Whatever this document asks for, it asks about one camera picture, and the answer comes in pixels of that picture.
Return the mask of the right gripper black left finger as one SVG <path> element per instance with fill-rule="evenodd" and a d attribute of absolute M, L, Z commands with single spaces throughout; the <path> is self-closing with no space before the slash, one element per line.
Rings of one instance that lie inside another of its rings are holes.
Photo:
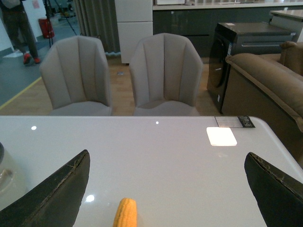
<path fill-rule="evenodd" d="M 2 227 L 72 227 L 84 196 L 90 155 L 83 150 L 0 212 Z"/>

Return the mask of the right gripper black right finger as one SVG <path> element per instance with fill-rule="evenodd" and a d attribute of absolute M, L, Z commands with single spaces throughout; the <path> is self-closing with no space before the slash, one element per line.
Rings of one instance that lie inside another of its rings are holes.
<path fill-rule="evenodd" d="M 303 184 L 258 155 L 246 155 L 244 170 L 268 227 L 303 225 Z"/>

